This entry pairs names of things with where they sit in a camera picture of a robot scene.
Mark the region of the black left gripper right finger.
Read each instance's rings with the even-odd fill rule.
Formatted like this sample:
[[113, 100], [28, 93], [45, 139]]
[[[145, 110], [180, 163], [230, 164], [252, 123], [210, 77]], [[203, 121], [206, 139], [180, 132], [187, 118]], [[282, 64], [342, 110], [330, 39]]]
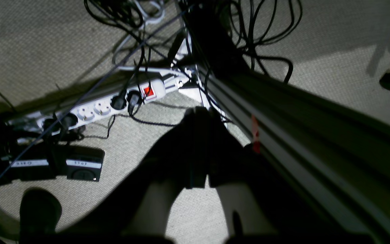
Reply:
[[219, 114], [207, 110], [209, 181], [233, 238], [348, 238], [351, 235], [305, 196], [252, 145], [242, 146]]

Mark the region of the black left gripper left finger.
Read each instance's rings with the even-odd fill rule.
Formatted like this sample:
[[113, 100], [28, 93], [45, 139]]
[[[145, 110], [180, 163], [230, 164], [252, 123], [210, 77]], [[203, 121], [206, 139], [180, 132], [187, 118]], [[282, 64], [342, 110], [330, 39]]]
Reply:
[[172, 143], [192, 140], [196, 119], [206, 108], [188, 109], [181, 122], [150, 148], [139, 165], [104, 200], [61, 235], [73, 238], [163, 238], [171, 207], [186, 186], [189, 154], [186, 146], [170, 152]]

